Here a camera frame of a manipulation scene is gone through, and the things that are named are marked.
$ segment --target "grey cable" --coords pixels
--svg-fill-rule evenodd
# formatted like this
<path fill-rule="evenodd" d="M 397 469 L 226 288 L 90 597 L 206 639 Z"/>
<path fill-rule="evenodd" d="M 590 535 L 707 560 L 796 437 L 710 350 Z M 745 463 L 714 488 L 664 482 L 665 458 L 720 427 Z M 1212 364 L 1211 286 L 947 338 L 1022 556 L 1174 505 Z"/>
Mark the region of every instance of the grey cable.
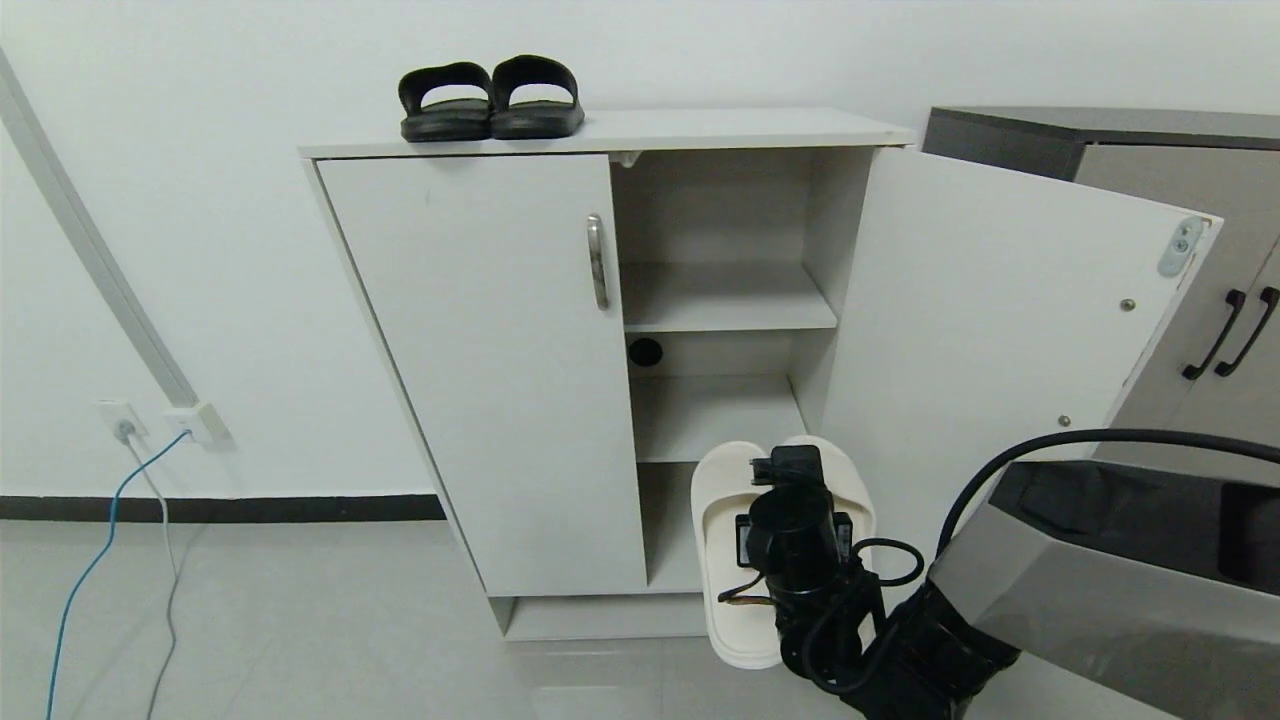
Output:
<path fill-rule="evenodd" d="M 133 433 L 132 424 L 128 432 L 124 433 L 122 442 L 129 448 L 129 454 L 133 459 L 142 465 L 142 457 L 138 456 L 138 451 L 133 448 L 133 443 L 129 442 L 129 436 Z M 160 697 L 160 683 L 164 682 L 164 674 L 169 670 L 169 661 L 173 660 L 173 653 L 178 650 L 178 632 L 173 626 L 173 597 L 178 593 L 178 578 L 182 573 L 178 569 L 178 561 L 173 556 L 173 543 L 169 542 L 169 501 L 165 500 L 160 489 L 156 488 L 155 483 L 151 482 L 151 475 L 142 470 L 142 479 L 147 482 L 147 487 L 151 488 L 151 493 L 156 496 L 160 501 L 160 523 L 164 525 L 164 548 L 169 553 L 169 568 L 173 569 L 173 585 L 169 587 L 169 601 L 165 603 L 164 619 L 169 625 L 169 652 L 164 656 L 164 664 L 160 665 L 160 673 L 156 674 L 156 683 L 151 687 L 151 700 L 147 701 L 147 720 L 151 720 L 151 715 L 156 710 L 156 698 Z"/>

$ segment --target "silver door handle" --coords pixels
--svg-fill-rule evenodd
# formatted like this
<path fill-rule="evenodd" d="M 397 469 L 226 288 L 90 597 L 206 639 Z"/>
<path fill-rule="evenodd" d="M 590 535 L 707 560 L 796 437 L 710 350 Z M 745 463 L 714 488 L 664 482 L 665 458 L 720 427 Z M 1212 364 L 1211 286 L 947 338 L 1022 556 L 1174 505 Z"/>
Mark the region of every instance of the silver door handle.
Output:
<path fill-rule="evenodd" d="M 586 249 L 591 254 L 591 282 L 595 283 L 595 306 L 609 309 L 609 290 L 604 286 L 604 254 L 602 250 L 604 222 L 599 215 L 586 217 Z"/>

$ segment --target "door hinge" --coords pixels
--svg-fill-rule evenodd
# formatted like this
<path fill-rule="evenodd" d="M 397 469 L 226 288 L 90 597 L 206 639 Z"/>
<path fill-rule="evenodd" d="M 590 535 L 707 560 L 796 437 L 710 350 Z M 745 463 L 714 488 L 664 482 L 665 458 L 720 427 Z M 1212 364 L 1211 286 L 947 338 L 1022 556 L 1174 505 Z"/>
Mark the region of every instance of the door hinge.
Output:
<path fill-rule="evenodd" d="M 1178 223 L 1178 227 L 1174 228 L 1174 236 L 1165 246 L 1165 254 L 1160 256 L 1156 270 L 1166 278 L 1176 278 L 1187 266 L 1187 260 L 1190 259 L 1192 250 L 1196 249 L 1202 234 L 1204 234 L 1203 218 L 1187 218 Z"/>

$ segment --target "black slipper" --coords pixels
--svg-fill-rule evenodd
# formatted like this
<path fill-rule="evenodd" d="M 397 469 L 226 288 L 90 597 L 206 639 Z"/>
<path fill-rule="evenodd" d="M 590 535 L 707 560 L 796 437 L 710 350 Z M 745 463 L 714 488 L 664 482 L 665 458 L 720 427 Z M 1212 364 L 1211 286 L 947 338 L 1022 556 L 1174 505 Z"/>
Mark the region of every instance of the black slipper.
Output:
<path fill-rule="evenodd" d="M 573 96 L 572 102 L 531 100 L 511 104 L 511 94 L 522 85 L 557 85 Z M 568 68 L 549 58 L 517 55 L 493 69 L 493 136 L 502 140 L 568 137 L 582 127 L 577 81 Z"/>
<path fill-rule="evenodd" d="M 470 85 L 484 90 L 485 97 L 462 97 L 422 105 L 426 94 L 448 85 Z M 453 63 L 421 68 L 401 78 L 401 137 L 410 142 L 484 140 L 489 137 L 493 110 L 493 83 L 489 73 L 475 63 Z"/>

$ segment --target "black baseboard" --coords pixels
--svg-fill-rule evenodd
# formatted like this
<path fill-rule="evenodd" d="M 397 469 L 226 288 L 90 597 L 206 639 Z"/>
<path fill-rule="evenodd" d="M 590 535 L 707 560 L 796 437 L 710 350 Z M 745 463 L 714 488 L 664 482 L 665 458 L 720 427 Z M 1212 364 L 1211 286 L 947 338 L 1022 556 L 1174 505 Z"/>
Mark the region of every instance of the black baseboard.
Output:
<path fill-rule="evenodd" d="M 0 496 L 0 520 L 105 523 L 110 497 Z M 120 523 L 159 523 L 160 503 L 148 497 L 122 497 Z M 387 523 L 444 520 L 434 495 L 374 497 L 248 497 L 241 500 L 173 498 L 170 523 Z"/>

